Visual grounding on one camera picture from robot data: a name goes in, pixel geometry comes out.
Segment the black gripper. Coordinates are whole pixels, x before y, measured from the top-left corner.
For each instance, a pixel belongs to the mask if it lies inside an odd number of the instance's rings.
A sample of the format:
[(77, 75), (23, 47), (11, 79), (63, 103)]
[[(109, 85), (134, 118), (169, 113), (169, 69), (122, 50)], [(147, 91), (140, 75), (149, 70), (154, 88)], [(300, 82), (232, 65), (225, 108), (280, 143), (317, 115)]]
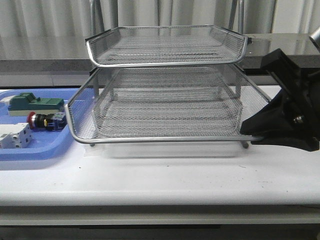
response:
[[(308, 152), (318, 151), (320, 72), (308, 73), (280, 48), (263, 56), (260, 67), (273, 77), (281, 90), (259, 112), (242, 122), (240, 133), (268, 135), (261, 140), (251, 141), (252, 145), (285, 146)], [(288, 123), (304, 134), (277, 133), (287, 130)]]

